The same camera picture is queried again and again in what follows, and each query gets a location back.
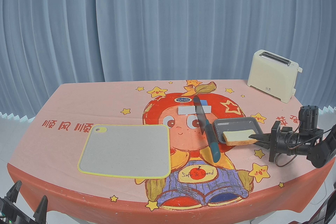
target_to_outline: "knife blade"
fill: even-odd
[[[207,117],[205,116],[203,106],[198,96],[194,97],[194,105],[195,105],[196,115],[198,119],[198,124],[201,129],[201,133],[203,135]]]

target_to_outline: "gray cutting board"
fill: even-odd
[[[169,129],[164,125],[95,125],[78,170],[98,176],[165,178],[170,174]]]

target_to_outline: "table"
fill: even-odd
[[[255,145],[221,145],[213,163],[197,122],[177,107],[197,94],[216,118],[256,118],[264,133],[275,120],[294,129],[301,104],[288,104],[246,85],[244,80],[177,80],[61,85],[42,107],[7,165],[21,194],[35,210],[43,195],[48,210],[93,223],[222,223],[249,220],[276,210],[301,212],[317,192],[334,159],[315,169],[304,156],[279,168]],[[77,164],[95,124],[162,124],[170,127],[172,172],[166,179],[138,180],[83,174]],[[288,156],[280,162],[287,162]],[[207,181],[180,182],[190,165],[211,169]]]

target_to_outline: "toaster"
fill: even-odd
[[[298,63],[266,50],[258,50],[253,55],[247,86],[288,103],[296,91],[297,72],[302,72]]]

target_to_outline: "red chinese characters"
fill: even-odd
[[[285,117],[277,117],[276,119],[279,120],[280,124],[283,126],[286,126],[288,124]]]
[[[64,129],[64,130],[68,130],[68,128],[69,128],[69,126],[71,125],[71,122],[69,122],[69,121],[62,121],[62,123],[61,123],[61,125],[59,126],[59,130],[62,130],[62,129]]]
[[[57,121],[54,121],[54,120],[45,120],[44,121],[44,123],[42,124],[42,126],[44,126],[44,127],[48,127],[48,128],[52,128],[52,127],[54,127],[55,126],[55,124],[56,124],[56,122]]]
[[[84,133],[88,133],[91,130],[93,123],[77,123],[76,127],[75,127],[75,131],[82,131]]]
[[[294,123],[299,123],[299,119],[296,116],[291,115],[291,120],[293,120]]]

